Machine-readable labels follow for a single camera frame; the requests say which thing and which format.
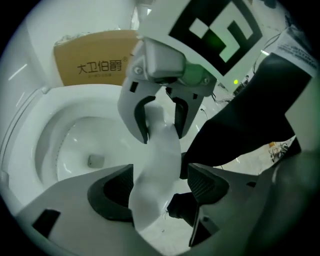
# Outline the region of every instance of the white paper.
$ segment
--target white paper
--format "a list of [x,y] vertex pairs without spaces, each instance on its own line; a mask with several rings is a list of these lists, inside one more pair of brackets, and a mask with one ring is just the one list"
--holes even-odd
[[165,118],[163,108],[155,102],[145,106],[145,115],[149,154],[129,197],[137,231],[147,228],[166,210],[181,171],[181,147],[174,124]]
[[317,60],[288,34],[288,29],[280,35],[277,47],[273,53],[293,63],[310,76],[316,76],[317,69],[319,68]]

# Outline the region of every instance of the drain hole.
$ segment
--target drain hole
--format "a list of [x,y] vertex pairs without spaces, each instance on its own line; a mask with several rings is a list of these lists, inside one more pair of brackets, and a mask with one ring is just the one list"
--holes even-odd
[[102,168],[105,164],[105,157],[100,154],[91,154],[88,157],[88,167]]

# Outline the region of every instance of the cardboard box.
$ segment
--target cardboard box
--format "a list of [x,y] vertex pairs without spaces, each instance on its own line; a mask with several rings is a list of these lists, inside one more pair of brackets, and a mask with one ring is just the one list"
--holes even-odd
[[54,58],[63,84],[121,86],[137,42],[135,30],[113,30],[84,35],[54,46]]

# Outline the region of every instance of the screw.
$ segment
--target screw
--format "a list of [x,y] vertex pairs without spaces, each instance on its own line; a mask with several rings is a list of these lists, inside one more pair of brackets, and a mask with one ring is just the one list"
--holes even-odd
[[142,68],[139,67],[139,66],[136,66],[133,71],[134,71],[134,73],[136,73],[137,75],[141,75],[141,74],[143,73]]

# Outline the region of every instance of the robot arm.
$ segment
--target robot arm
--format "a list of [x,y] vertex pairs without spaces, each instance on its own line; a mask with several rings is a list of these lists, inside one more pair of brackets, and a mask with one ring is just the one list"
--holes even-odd
[[125,125],[142,143],[148,141],[145,104],[156,98],[161,86],[175,106],[176,131],[184,137],[205,96],[210,96],[216,78],[184,54],[151,38],[140,41],[132,53],[127,78],[122,85],[118,111]]

